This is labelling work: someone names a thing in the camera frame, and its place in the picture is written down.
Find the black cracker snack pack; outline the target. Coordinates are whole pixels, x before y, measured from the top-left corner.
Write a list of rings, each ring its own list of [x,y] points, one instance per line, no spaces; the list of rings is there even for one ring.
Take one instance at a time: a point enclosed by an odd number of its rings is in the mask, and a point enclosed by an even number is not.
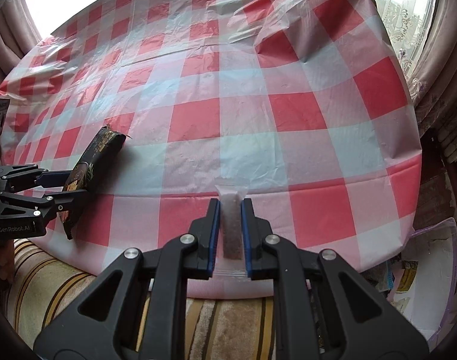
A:
[[[67,239],[72,239],[72,228],[76,226],[88,201],[114,163],[126,137],[109,125],[101,127],[72,169],[63,192],[71,194],[73,200],[70,207],[63,208],[59,214]]]

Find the pink beige heavy curtain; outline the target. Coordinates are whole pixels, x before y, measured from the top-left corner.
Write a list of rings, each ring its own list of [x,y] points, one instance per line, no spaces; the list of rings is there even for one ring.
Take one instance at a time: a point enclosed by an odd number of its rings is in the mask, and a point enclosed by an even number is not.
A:
[[[408,87],[419,134],[432,129],[446,160],[457,161],[457,0],[436,0],[428,37]]]

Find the red white checkered tablecloth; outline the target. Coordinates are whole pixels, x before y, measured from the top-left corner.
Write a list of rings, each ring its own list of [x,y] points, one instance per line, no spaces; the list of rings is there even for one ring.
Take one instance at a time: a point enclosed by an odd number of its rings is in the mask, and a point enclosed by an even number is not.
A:
[[[99,0],[0,94],[7,164],[69,169],[100,127],[128,137],[72,239],[54,220],[35,240],[83,271],[181,235],[227,184],[359,271],[412,233],[419,133],[374,0]]]

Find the white purple-rimmed storage box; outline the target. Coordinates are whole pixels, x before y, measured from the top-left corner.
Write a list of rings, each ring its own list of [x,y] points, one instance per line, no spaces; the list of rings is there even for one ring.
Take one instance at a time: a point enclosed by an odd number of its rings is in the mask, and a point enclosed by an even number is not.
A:
[[[453,218],[416,232],[394,264],[392,305],[434,350],[457,321],[457,224]]]

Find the white lace sheer curtain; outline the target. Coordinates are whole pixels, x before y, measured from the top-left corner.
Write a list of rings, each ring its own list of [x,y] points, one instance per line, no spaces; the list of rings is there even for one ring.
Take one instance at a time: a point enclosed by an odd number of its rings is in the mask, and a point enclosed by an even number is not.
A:
[[[377,9],[405,75],[420,59],[436,0],[377,0]]]

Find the striped beige sofa cushion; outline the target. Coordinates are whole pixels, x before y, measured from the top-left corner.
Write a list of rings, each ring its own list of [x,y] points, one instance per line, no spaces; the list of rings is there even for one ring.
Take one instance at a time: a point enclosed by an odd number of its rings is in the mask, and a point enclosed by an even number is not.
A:
[[[276,235],[258,248],[274,281],[278,359],[318,359],[306,282],[287,279],[298,250]],[[211,251],[192,234],[161,250],[130,248],[38,335],[33,347],[12,328],[9,359],[183,359],[186,287],[211,276]]]

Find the small clear brown snack sachet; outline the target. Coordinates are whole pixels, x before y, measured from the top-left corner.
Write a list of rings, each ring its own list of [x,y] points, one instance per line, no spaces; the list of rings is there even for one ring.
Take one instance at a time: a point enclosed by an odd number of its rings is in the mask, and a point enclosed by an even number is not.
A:
[[[243,180],[218,178],[216,190],[220,201],[220,230],[214,277],[230,281],[246,279],[245,252],[241,230],[241,203],[247,188]]]

